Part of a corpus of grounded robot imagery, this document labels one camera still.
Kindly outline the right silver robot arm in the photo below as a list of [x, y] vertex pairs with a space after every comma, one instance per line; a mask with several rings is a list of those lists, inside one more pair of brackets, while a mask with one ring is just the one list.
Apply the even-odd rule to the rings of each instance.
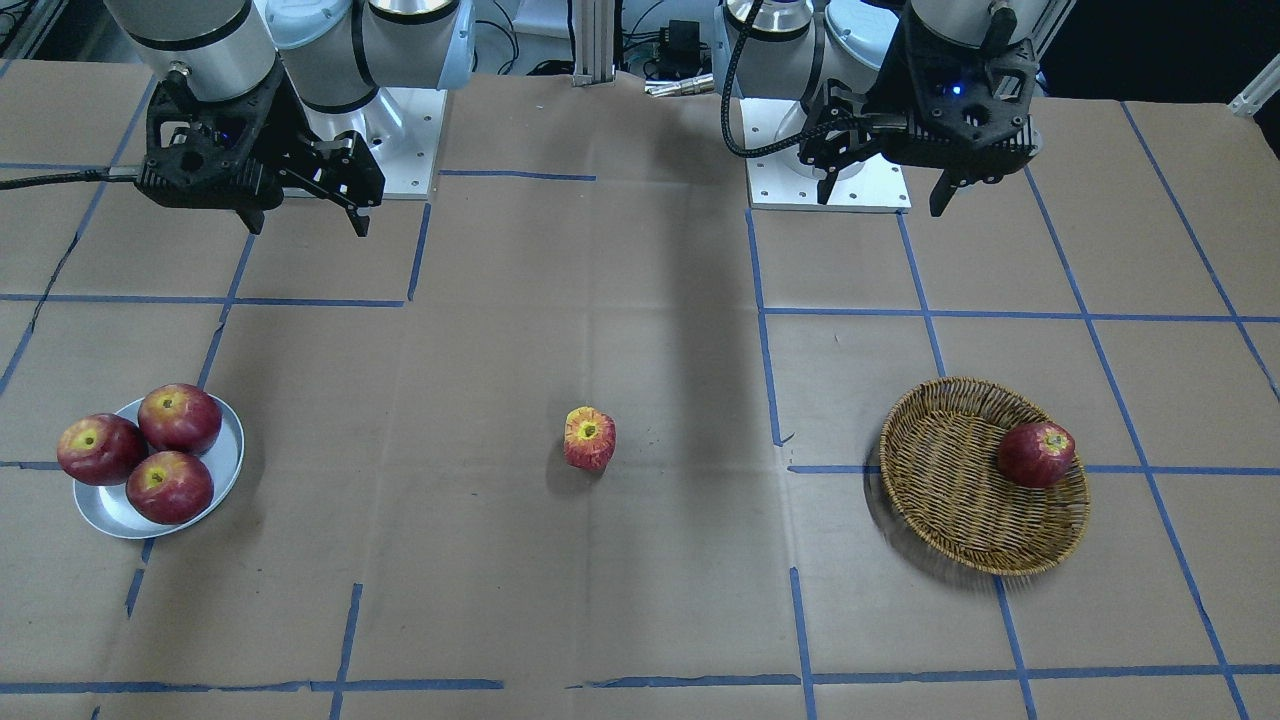
[[413, 195], [436, 132], [394, 91], [471, 76], [471, 1], [110, 1], [157, 83], [132, 184], [164, 208], [233, 211], [260, 233], [287, 195], [338, 206], [358, 237]]

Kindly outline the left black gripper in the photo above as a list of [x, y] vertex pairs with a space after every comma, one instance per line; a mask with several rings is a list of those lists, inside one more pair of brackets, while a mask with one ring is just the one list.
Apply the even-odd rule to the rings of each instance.
[[881, 155], [941, 170], [941, 218], [956, 193], [1021, 169], [1038, 145], [1029, 106], [1039, 69], [1037, 8], [818, 8], [797, 161], [826, 206], [846, 168]]

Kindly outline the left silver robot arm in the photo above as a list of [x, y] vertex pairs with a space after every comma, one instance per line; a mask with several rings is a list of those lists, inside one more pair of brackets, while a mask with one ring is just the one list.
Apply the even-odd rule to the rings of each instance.
[[749, 202], [941, 215], [1023, 170], [1041, 54], [1069, 1], [722, 1], [721, 132]]

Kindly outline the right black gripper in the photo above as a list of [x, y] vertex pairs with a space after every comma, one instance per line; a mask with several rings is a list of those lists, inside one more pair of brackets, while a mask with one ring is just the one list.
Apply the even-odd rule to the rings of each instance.
[[284, 70], [270, 70], [246, 94], [224, 101], [195, 96], [191, 70], [169, 70], [146, 114], [146, 152], [136, 188], [164, 208], [234, 211], [260, 236], [287, 190], [326, 200], [367, 238], [370, 211], [385, 177], [353, 129], [324, 140], [312, 132]]

